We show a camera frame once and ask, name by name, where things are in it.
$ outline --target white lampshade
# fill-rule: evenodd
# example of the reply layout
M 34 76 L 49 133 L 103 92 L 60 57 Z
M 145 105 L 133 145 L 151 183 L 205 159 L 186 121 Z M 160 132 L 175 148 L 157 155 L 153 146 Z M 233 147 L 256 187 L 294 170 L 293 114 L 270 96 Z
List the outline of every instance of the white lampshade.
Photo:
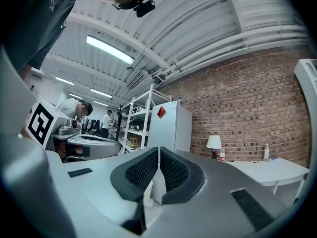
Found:
M 220 136 L 218 135 L 209 136 L 209 139 L 207 142 L 207 148 L 220 149 L 221 148 Z

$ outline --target table lamp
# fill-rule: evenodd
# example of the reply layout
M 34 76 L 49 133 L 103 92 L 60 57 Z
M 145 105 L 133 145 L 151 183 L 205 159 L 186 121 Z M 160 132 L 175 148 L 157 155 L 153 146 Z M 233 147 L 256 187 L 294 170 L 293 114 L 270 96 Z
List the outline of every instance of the table lamp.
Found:
M 221 148 L 220 136 L 218 136 L 218 135 L 209 136 L 209 139 L 208 139 L 206 147 L 213 149 L 212 159 L 217 159 L 217 153 L 214 150 Z

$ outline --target head-mounted camera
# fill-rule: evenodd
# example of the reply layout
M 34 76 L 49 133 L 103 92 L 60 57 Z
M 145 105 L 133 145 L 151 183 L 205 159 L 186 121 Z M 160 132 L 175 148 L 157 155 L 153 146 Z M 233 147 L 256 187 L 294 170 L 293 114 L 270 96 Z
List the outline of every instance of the head-mounted camera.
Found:
M 153 0 L 143 2 L 144 0 L 132 0 L 129 3 L 118 2 L 113 4 L 117 10 L 130 10 L 133 9 L 137 12 L 137 17 L 141 18 L 150 11 L 155 9 L 155 3 Z

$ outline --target person in white shirt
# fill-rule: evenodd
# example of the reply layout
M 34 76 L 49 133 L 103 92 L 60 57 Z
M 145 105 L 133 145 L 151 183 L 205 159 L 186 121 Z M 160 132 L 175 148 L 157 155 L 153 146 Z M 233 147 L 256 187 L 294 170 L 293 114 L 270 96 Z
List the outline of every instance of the person in white shirt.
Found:
M 107 114 L 105 114 L 105 116 L 104 116 L 104 122 L 103 122 L 103 127 L 101 129 L 100 137 L 108 138 L 109 123 L 112 121 L 112 119 L 110 117 L 111 114 L 112 114 L 112 111 L 108 110 Z
M 89 102 L 70 98 L 63 101 L 57 109 L 69 118 L 75 119 L 76 116 L 89 116 L 93 111 L 93 106 Z

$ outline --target dark pants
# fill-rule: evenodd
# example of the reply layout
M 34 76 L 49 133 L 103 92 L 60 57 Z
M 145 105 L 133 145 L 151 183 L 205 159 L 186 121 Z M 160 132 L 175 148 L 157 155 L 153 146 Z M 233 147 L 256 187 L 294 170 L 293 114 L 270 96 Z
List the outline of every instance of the dark pants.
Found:
M 109 131 L 109 129 L 102 128 L 100 137 L 108 138 L 108 131 Z

